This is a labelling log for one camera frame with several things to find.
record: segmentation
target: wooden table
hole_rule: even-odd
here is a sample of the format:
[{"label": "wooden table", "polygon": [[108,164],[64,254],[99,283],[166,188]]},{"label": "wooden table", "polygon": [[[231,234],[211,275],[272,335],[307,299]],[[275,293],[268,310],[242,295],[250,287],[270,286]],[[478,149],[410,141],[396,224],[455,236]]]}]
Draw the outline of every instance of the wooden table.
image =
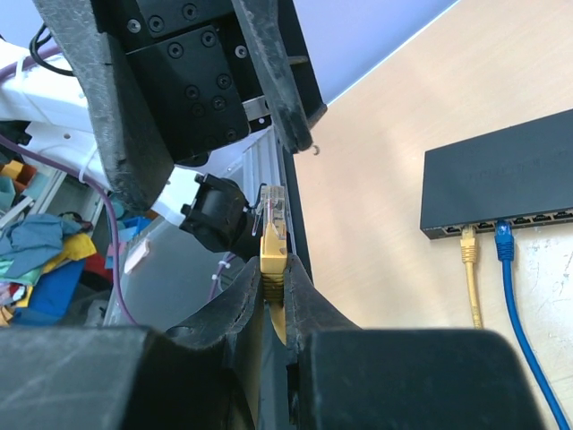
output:
[{"label": "wooden table", "polygon": [[[462,0],[332,104],[318,156],[295,157],[316,287],[363,327],[470,327],[459,239],[419,229],[424,152],[570,108],[573,2]],[[515,233],[522,323],[573,417],[573,225]],[[479,239],[484,325],[517,348],[493,235]]]}]

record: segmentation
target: blue connector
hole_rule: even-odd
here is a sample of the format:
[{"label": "blue connector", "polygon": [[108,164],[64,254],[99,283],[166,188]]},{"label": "blue connector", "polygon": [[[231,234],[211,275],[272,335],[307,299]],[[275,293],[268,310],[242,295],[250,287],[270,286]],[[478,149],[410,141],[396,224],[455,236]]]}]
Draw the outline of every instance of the blue connector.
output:
[{"label": "blue connector", "polygon": [[515,245],[513,235],[511,235],[511,227],[507,221],[499,221],[495,226],[495,247],[498,251],[498,260],[501,261],[503,292],[505,294],[506,305],[508,306],[509,320],[511,321],[513,332],[516,334],[517,343],[519,343],[521,351],[526,358],[526,362],[529,365],[531,372],[534,374],[535,380],[539,384],[539,388],[541,388],[549,408],[552,410],[552,414],[555,417],[555,421],[557,422],[559,429],[569,430],[570,427],[567,422],[567,418],[565,417],[559,401],[555,397],[545,374],[543,374],[543,369],[537,362],[537,358],[535,358],[534,351],[531,349],[526,333],[521,326],[521,321],[519,321],[517,304],[513,291],[513,279],[511,276],[511,262],[513,262],[513,258],[515,256]]},{"label": "blue connector", "polygon": [[507,221],[498,221],[495,226],[495,247],[498,251],[498,260],[513,262],[515,244],[511,234],[511,226]]}]

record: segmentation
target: tabletop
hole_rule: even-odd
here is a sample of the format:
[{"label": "tabletop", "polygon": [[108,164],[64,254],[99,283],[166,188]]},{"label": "tabletop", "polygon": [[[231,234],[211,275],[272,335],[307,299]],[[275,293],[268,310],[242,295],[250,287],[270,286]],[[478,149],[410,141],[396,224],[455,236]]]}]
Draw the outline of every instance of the tabletop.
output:
[{"label": "tabletop", "polygon": [[[471,327],[459,238],[419,229],[423,155],[571,108],[573,2],[456,4],[329,107],[313,129],[318,155],[295,157],[316,288],[363,327]],[[521,321],[573,417],[573,225],[515,237]],[[483,324],[518,351],[493,234],[478,239]]]}]

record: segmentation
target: teal cloth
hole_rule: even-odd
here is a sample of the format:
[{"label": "teal cloth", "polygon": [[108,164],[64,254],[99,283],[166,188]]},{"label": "teal cloth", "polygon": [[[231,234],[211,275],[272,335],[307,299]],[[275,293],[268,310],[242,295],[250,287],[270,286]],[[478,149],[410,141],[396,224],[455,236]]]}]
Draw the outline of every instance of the teal cloth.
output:
[{"label": "teal cloth", "polygon": [[36,285],[38,283],[39,277],[42,274],[42,267],[37,267],[18,278],[5,276],[13,262],[13,260],[0,260],[0,282],[15,282],[22,285]]}]

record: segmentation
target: yellow connector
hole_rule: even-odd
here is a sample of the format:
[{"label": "yellow connector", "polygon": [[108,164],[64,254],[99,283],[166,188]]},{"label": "yellow connector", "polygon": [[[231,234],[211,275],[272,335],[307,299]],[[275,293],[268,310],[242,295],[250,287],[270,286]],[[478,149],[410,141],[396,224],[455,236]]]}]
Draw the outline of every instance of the yellow connector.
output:
[{"label": "yellow connector", "polygon": [[265,185],[261,189],[263,230],[261,237],[261,277],[264,299],[269,303],[270,320],[280,340],[287,343],[285,321],[285,268],[287,267],[287,223],[285,189]]},{"label": "yellow connector", "polygon": [[472,307],[472,319],[474,327],[482,329],[482,311],[475,287],[474,264],[477,262],[477,240],[475,238],[475,228],[464,226],[462,228],[462,238],[459,241],[462,247],[462,263],[466,266],[467,291],[469,293],[469,304]]}]

